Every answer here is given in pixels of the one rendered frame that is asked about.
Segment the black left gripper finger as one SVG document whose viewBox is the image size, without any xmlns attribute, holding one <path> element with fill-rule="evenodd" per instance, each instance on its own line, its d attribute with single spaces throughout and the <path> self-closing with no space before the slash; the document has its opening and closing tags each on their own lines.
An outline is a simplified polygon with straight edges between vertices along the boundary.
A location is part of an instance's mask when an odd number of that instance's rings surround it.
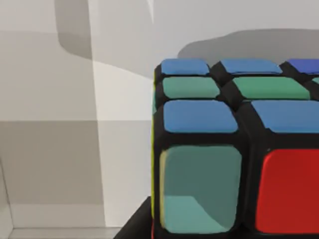
<svg viewBox="0 0 319 239">
<path fill-rule="evenodd" d="M 147 197 L 116 234 L 116 239 L 152 239 L 151 197 Z"/>
</svg>

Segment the multicoloured puzzle cube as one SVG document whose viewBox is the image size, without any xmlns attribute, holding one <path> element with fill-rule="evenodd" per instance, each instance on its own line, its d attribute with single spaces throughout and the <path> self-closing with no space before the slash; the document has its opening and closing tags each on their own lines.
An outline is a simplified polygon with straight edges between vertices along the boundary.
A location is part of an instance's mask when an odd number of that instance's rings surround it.
<svg viewBox="0 0 319 239">
<path fill-rule="evenodd" d="M 155 68 L 152 239 L 319 239 L 319 59 Z"/>
</svg>

